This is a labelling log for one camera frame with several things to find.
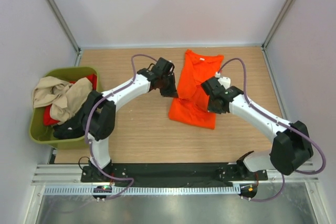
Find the wooden surface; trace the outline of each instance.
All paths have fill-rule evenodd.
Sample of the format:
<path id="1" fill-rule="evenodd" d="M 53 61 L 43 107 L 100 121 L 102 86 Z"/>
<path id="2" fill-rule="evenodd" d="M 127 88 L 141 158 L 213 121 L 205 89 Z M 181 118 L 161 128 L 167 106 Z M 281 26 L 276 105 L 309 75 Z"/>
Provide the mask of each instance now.
<path id="1" fill-rule="evenodd" d="M 242 58 L 247 67 L 248 95 L 265 109 L 280 115 L 259 47 L 191 49 L 201 55 L 222 54 L 224 62 L 234 57 Z M 80 65 L 97 68 L 103 88 L 108 90 L 132 77 L 132 55 L 148 54 L 172 60 L 178 82 L 185 51 L 186 48 L 86 50 Z M 150 63 L 151 60 L 143 57 L 135 59 L 137 70 Z M 222 75 L 230 77 L 232 85 L 243 88 L 243 69 L 238 61 L 225 67 Z M 113 162 L 233 162 L 248 151 L 271 147 L 257 129 L 232 114 L 217 115 L 215 130 L 171 121 L 167 115 L 171 102 L 172 98 L 163 98 L 156 90 L 134 99 L 118 111 L 109 140 Z M 89 151 L 58 150 L 55 163 L 77 163 L 82 156 L 89 156 Z"/>

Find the orange t-shirt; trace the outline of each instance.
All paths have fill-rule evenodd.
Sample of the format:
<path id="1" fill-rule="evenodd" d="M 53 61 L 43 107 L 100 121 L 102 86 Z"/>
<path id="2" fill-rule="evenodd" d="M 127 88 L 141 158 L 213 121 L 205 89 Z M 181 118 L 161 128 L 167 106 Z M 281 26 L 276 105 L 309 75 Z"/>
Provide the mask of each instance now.
<path id="1" fill-rule="evenodd" d="M 221 67 L 223 55 L 202 56 L 191 50 L 185 52 L 184 67 L 177 86 L 178 98 L 174 98 L 169 110 L 171 120 L 182 123 L 215 128 L 216 114 L 207 111 L 209 97 L 201 84 Z"/>

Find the clothing pile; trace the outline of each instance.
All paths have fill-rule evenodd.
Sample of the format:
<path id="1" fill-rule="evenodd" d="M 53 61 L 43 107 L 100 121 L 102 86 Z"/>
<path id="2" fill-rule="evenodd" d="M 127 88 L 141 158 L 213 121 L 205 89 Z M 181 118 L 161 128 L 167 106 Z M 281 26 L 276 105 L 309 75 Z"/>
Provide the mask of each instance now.
<path id="1" fill-rule="evenodd" d="M 33 108 L 45 107 L 43 124 L 54 128 L 54 137 L 78 138 L 84 136 L 80 122 L 82 105 L 96 88 L 95 74 L 70 82 L 51 76 L 43 77 L 33 90 Z"/>

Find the laundry basket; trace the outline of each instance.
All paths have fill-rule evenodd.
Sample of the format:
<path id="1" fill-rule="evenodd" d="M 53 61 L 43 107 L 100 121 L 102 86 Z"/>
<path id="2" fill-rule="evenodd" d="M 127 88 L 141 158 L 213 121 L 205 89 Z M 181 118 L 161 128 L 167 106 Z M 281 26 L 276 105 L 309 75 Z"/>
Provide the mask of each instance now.
<path id="1" fill-rule="evenodd" d="M 100 77 L 96 69 L 92 67 L 71 67 L 55 69 L 45 75 L 53 76 L 65 81 L 77 81 L 83 77 L 95 74 L 97 76 L 97 91 L 101 92 L 102 87 Z M 29 127 L 30 138 L 38 144 L 48 144 L 58 149 L 77 149 L 85 148 L 87 144 L 84 141 L 84 136 L 79 138 L 59 140 L 53 136 L 53 128 L 43 124 L 43 115 L 45 108 L 35 108 L 31 118 Z"/>

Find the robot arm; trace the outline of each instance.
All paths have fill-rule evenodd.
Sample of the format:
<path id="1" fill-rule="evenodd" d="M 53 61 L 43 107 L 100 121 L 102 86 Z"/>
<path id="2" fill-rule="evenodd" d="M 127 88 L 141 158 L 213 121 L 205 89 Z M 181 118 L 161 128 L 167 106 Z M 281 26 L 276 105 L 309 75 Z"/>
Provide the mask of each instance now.
<path id="1" fill-rule="evenodd" d="M 246 100 L 242 90 L 235 86 L 230 87 L 228 78 L 212 77 L 202 83 L 202 88 L 209 95 L 209 112 L 237 115 L 259 129 L 271 141 L 271 151 L 249 152 L 240 158 L 239 161 L 243 161 L 245 169 L 256 172 L 275 168 L 284 175 L 290 175 L 313 156 L 311 144 L 285 127 L 293 127 L 309 136 L 307 127 L 302 122 L 292 124 L 273 115 L 249 98 Z"/>
<path id="2" fill-rule="evenodd" d="M 88 135 L 92 144 L 93 155 L 100 168 L 108 170 L 108 166 L 111 164 L 108 144 L 109 135 L 114 130 L 116 112 L 134 98 L 146 94 L 153 89 L 160 89 L 160 93 L 164 97 L 177 97 L 173 71 L 174 65 L 160 58 L 156 64 L 151 64 L 148 68 L 139 70 L 135 78 L 118 87 L 102 93 L 92 91 L 89 94 L 84 104 L 84 117 L 82 120 L 84 129 L 92 107 L 103 97 L 109 96 L 98 107 L 100 112 L 94 112 Z M 92 157 L 90 157 L 90 161 L 91 165 L 95 165 Z"/>

